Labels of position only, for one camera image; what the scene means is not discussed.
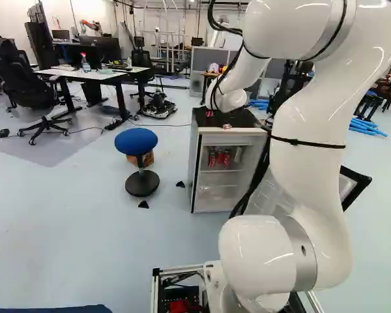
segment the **floor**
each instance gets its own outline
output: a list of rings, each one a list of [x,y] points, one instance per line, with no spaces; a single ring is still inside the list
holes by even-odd
[[[77,83],[70,89],[83,98]],[[123,89],[135,111],[136,101],[127,94],[136,87]],[[115,106],[115,90],[103,86],[102,92],[110,97],[106,104]],[[166,93],[178,106],[175,115],[136,122],[157,125],[145,126],[159,138],[152,170],[161,185],[148,200],[150,209],[138,208],[124,191],[124,180],[136,169],[113,144],[119,132],[135,127],[131,123],[102,135],[97,128],[69,138],[44,134],[35,147],[28,137],[6,139],[18,151],[35,149],[40,157],[0,150],[1,307],[102,303],[114,312],[148,312],[153,267],[218,258],[218,233],[227,214],[191,215],[184,190],[175,186],[187,172],[190,128],[183,125],[200,99],[186,90]],[[5,113],[4,101],[0,97],[0,129],[14,133],[26,123]],[[97,109],[78,114],[76,129],[111,122]],[[374,120],[390,134],[387,140],[348,134],[345,165],[373,182],[346,212],[355,269],[341,286],[317,293],[326,312],[391,312],[391,113],[378,113]],[[53,140],[75,149],[47,166],[44,159],[62,153],[49,147]]]

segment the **cardboard box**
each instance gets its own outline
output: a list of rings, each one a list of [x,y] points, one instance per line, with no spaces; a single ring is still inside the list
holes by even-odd
[[[143,156],[143,167],[147,168],[154,162],[154,151],[149,151],[148,153],[144,154]],[[136,156],[132,155],[126,155],[126,159],[130,162],[135,164],[135,166],[138,166],[138,159]]]

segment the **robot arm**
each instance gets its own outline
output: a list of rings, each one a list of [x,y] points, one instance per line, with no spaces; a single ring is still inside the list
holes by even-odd
[[[216,91],[223,112],[245,104],[242,88],[256,81],[269,62],[259,57],[315,63],[311,83],[278,110],[270,143],[272,174],[301,205],[279,220],[231,219],[220,233],[220,259],[229,286],[250,312],[262,312],[259,307],[275,308],[270,303],[279,295],[333,287],[352,270],[339,170],[353,112],[391,64],[391,3],[252,0],[243,37],[235,67]],[[279,299],[283,306],[287,297]]]
[[[87,29],[85,26],[87,26],[89,29],[92,29],[93,31],[96,31],[100,34],[100,36],[103,35],[102,26],[100,25],[100,22],[93,21],[92,23],[87,22],[86,20],[80,20],[80,26],[81,26],[81,35],[85,35]]]

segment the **blue foam tube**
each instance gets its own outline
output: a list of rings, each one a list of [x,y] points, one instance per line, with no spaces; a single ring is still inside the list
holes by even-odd
[[[384,137],[388,137],[388,134],[384,133],[384,132],[381,132],[380,130],[377,130],[375,128],[373,129],[369,129],[370,131],[372,132],[377,132],[378,134],[380,134],[381,136],[384,136]]]
[[[351,121],[351,123],[349,124],[349,126],[352,126],[352,127],[355,127],[355,128],[359,128],[359,129],[364,129],[364,130],[367,130],[367,129],[368,129],[368,125],[356,123],[356,122],[354,122],[354,121]]]
[[[263,106],[268,106],[267,103],[252,103],[250,106],[253,106],[254,108],[262,108]]]
[[[352,121],[356,121],[356,122],[359,122],[361,124],[367,124],[367,125],[369,125],[371,127],[378,127],[378,125],[373,123],[373,122],[363,121],[361,119],[352,119]]]
[[[351,121],[351,124],[360,125],[360,126],[363,126],[363,127],[376,128],[376,127],[373,126],[373,125],[368,125],[368,124],[361,123],[361,122],[359,122],[359,121],[354,121],[354,120]]]
[[[388,134],[384,133],[384,132],[381,132],[380,130],[376,129],[376,128],[373,128],[373,127],[370,127],[368,125],[363,125],[363,124],[360,124],[360,123],[356,123],[356,121],[351,121],[351,124],[350,124],[351,127],[355,127],[355,128],[359,128],[359,129],[362,129],[362,130],[367,130],[367,131],[370,131],[370,132],[376,132],[377,134],[380,134],[384,137],[388,137]]]
[[[352,130],[354,132],[361,132],[363,134],[370,135],[370,136],[375,136],[377,134],[376,132],[370,132],[368,130],[363,130],[355,127],[349,127],[349,130]]]

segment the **red component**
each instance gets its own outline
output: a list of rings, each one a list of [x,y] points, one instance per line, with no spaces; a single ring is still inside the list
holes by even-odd
[[[186,300],[178,300],[169,303],[169,313],[187,313]]]
[[[189,300],[176,300],[169,303],[169,313],[202,312],[201,305],[192,305]]]
[[[230,152],[229,151],[226,151],[224,153],[224,161],[223,161],[223,164],[225,167],[227,167],[229,164],[230,164]]]
[[[225,159],[225,153],[223,151],[219,151],[217,156],[217,164],[223,164]]]
[[[209,167],[213,168],[217,164],[217,154],[216,151],[210,150],[209,154]]]

